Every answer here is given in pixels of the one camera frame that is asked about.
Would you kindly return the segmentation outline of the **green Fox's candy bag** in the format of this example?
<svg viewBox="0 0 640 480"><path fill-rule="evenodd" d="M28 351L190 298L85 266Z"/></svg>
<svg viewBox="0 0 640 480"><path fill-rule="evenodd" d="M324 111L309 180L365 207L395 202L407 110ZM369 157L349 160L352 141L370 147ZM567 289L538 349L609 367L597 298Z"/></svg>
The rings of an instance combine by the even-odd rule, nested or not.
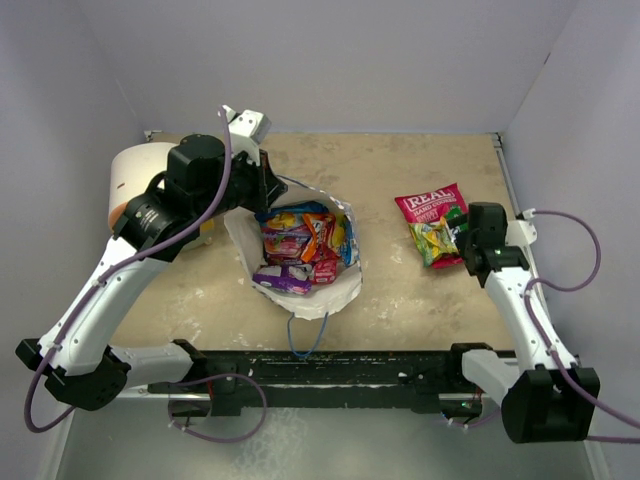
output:
<svg viewBox="0 0 640 480"><path fill-rule="evenodd" d="M455 235L445 217L434 222L410 223L408 227L425 267L446 268L461 262Z"/></svg>

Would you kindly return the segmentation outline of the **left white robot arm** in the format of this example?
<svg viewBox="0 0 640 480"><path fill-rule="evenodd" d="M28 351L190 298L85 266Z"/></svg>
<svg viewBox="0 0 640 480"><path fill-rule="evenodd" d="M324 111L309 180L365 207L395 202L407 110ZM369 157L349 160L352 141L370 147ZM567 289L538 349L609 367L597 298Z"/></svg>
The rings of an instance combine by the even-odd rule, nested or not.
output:
<svg viewBox="0 0 640 480"><path fill-rule="evenodd" d="M58 401L94 411L122 390L171 382L202 387L204 357L185 340L125 349L110 340L151 281L201 234L202 223L241 207L265 213L287 187L259 141L234 134L229 144L192 134L179 143L149 143L164 163L144 191L127 201L94 271L67 313L40 339L24 339L19 359Z"/></svg>

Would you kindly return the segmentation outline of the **pink chips bag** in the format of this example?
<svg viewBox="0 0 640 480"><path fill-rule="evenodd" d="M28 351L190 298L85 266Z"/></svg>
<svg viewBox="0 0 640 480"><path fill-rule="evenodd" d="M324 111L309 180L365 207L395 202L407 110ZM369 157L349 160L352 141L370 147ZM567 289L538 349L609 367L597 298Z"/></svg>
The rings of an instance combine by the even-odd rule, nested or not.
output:
<svg viewBox="0 0 640 480"><path fill-rule="evenodd" d="M428 223L438 220L452 209L467 213L468 207L456 183L421 194L411 194L394 198L407 225Z"/></svg>

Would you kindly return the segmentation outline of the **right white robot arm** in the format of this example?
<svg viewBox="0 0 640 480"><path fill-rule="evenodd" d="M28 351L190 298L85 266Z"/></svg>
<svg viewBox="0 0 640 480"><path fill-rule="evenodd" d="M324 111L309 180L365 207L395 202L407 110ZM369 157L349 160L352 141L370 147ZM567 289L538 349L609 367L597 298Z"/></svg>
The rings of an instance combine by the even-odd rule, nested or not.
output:
<svg viewBox="0 0 640 480"><path fill-rule="evenodd" d="M488 348L471 347L445 366L456 391L474 384L499 407L507 436L515 443L582 441L590 428L600 380L581 366L555 332L534 290L524 248L537 232L528 218L509 221L502 205L474 202L456 245L468 273L496 306L514 343L509 364Z"/></svg>

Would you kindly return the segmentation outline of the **checkered paper bag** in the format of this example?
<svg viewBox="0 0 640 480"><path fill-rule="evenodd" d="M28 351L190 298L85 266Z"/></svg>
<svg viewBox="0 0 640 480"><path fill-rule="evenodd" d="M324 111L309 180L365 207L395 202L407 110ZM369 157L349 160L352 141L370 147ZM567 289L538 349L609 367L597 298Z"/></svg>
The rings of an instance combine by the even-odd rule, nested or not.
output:
<svg viewBox="0 0 640 480"><path fill-rule="evenodd" d="M224 218L250 285L290 313L322 321L360 293L363 274L351 206L286 177L287 192L266 214L237 209Z"/></svg>

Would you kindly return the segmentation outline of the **orange Fox's candy bag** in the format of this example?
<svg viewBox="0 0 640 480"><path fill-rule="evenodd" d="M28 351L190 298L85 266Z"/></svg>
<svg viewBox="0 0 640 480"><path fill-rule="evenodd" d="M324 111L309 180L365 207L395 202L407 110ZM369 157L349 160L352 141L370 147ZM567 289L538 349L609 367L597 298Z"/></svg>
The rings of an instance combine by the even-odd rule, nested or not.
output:
<svg viewBox="0 0 640 480"><path fill-rule="evenodd" d="M321 260L337 260L338 254L329 245L335 216L332 213L304 213L302 219L311 233L311 238L301 254L301 260L307 264Z"/></svg>

